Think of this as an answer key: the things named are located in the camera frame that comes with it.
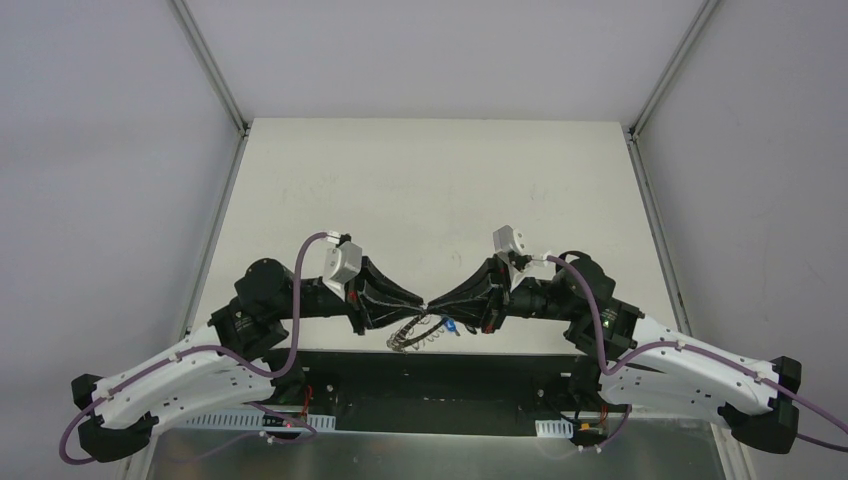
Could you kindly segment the blue-headed key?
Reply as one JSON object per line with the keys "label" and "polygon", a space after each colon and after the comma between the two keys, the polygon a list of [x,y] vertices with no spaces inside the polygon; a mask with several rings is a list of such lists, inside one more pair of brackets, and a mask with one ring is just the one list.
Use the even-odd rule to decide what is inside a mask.
{"label": "blue-headed key", "polygon": [[456,325],[455,321],[454,321],[452,318],[450,318],[450,317],[443,317],[443,318],[442,318],[442,326],[444,327],[444,329],[445,329],[446,331],[450,332],[451,334],[453,334],[453,335],[455,335],[455,336],[457,336],[457,337],[459,337],[459,336],[460,336],[460,333],[459,333],[459,330],[458,330],[458,328],[457,328],[457,325]]}

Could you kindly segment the metal disc with keyrings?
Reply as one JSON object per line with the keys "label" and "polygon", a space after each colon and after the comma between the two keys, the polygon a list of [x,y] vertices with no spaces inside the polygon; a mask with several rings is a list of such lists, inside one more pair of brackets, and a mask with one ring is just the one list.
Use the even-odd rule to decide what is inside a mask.
{"label": "metal disc with keyrings", "polygon": [[418,315],[391,334],[387,347],[398,353],[420,351],[438,340],[445,332],[446,320],[435,315]]}

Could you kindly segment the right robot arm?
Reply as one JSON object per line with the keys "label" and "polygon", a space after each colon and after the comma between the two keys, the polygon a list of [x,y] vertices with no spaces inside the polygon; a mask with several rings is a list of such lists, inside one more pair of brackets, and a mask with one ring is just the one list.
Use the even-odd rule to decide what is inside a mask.
{"label": "right robot arm", "polygon": [[496,254],[427,310],[486,334],[512,317],[563,321],[564,339],[586,356],[567,384],[576,407],[664,410],[725,428],[756,450],[790,452],[800,420],[792,399],[798,361],[733,354],[661,324],[616,299],[614,280],[582,252],[543,261],[555,266],[550,280],[529,274],[536,258]]}

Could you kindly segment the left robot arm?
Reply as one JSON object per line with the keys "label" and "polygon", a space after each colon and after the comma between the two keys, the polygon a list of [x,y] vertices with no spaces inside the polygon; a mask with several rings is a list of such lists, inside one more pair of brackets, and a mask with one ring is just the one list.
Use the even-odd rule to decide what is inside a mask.
{"label": "left robot arm", "polygon": [[385,277],[368,257],[333,258],[317,278],[277,260],[250,265],[236,295],[175,345],[122,373],[83,374],[71,383],[78,416],[60,441],[78,437],[84,463],[108,463],[143,450],[178,424],[234,405],[297,402],[305,374],[297,357],[304,318],[347,317],[355,333],[413,317],[423,300]]}

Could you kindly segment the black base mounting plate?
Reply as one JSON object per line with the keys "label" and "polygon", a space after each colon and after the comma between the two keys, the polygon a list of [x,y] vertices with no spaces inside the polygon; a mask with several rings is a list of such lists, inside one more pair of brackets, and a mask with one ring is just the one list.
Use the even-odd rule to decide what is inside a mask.
{"label": "black base mounting plate", "polygon": [[301,351],[265,406],[345,432],[533,436],[538,420],[603,410],[576,355]]}

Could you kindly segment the right aluminium frame post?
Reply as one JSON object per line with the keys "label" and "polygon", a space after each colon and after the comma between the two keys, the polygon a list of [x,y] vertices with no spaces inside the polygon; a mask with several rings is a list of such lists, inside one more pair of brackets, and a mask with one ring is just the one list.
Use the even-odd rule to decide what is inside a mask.
{"label": "right aluminium frame post", "polygon": [[635,120],[628,127],[628,133],[633,141],[636,141],[648,126],[664,96],[672,88],[672,84],[681,71],[684,62],[695,48],[696,42],[702,36],[711,18],[722,4],[723,1],[721,0],[704,0],[700,3],[693,19],[664,66],[647,100]]}

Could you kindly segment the aluminium frame post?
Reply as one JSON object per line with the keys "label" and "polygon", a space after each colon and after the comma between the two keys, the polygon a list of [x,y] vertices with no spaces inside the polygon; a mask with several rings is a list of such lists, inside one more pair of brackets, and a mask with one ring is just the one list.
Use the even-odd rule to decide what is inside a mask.
{"label": "aluminium frame post", "polygon": [[238,132],[238,135],[242,138],[247,137],[250,129],[250,121],[238,106],[237,100],[203,35],[200,25],[193,15],[189,2],[185,0],[169,0],[168,5],[172,10],[177,24],[183,31],[188,46],[196,57],[211,89],[221,103],[224,112]]}
{"label": "aluminium frame post", "polygon": [[635,120],[628,127],[628,133],[633,141],[636,141],[648,126],[664,96],[672,88],[672,84],[681,71],[684,62],[695,48],[696,42],[702,36],[711,18],[722,4],[723,1],[721,0],[704,0],[700,3],[693,19],[664,66],[647,100]]}

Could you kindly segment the left aluminium frame post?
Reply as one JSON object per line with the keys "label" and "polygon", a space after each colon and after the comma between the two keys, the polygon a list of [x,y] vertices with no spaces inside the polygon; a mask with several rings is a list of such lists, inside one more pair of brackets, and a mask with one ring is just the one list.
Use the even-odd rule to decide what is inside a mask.
{"label": "left aluminium frame post", "polygon": [[211,89],[221,103],[224,112],[238,132],[238,135],[242,138],[247,137],[250,129],[250,121],[238,106],[237,100],[203,35],[200,25],[193,15],[189,2],[185,0],[169,0],[168,5],[172,10],[177,24],[183,31],[188,46],[196,57]]}

